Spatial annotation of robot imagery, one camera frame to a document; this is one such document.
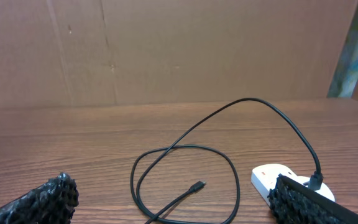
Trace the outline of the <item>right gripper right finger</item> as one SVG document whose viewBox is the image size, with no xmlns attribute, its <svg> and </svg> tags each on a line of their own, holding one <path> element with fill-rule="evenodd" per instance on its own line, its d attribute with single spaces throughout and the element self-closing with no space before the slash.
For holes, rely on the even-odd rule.
<svg viewBox="0 0 358 224">
<path fill-rule="evenodd" d="M 358 224 L 355 212 L 284 175 L 277 177 L 267 198 L 277 223 Z"/>
</svg>

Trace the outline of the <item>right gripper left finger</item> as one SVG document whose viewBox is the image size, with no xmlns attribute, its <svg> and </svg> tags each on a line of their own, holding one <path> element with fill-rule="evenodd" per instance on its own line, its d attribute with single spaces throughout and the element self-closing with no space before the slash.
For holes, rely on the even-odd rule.
<svg viewBox="0 0 358 224">
<path fill-rule="evenodd" d="M 70 224 L 78 198 L 75 180 L 62 172 L 0 207 L 0 224 Z"/>
</svg>

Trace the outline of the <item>white charger plug adapter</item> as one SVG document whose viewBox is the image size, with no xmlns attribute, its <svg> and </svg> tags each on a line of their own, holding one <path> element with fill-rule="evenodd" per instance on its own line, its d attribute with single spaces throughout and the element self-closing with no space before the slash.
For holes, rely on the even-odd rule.
<svg viewBox="0 0 358 224">
<path fill-rule="evenodd" d="M 295 180 L 299 184 L 302 184 L 304 187 L 306 187 L 306 188 L 309 187 L 309 181 L 310 181 L 309 178 L 307 178 L 305 176 L 296 176 Z M 333 192 L 331 191 L 331 189 L 325 183 L 322 183 L 320 189 L 316 190 L 316 193 L 322 195 L 323 197 L 326 197 L 326 198 L 330 199 L 333 202 L 336 201 Z"/>
</svg>

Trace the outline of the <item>white power strip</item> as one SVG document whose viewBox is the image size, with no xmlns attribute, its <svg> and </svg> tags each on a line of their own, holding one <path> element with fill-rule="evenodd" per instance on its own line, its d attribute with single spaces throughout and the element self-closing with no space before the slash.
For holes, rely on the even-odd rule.
<svg viewBox="0 0 358 224">
<path fill-rule="evenodd" d="M 252 169 L 251 182 L 267 205 L 270 205 L 268 196 L 276 186 L 277 177 L 282 174 L 291 179 L 297 175 L 287 166 L 281 164 L 265 164 Z"/>
</svg>

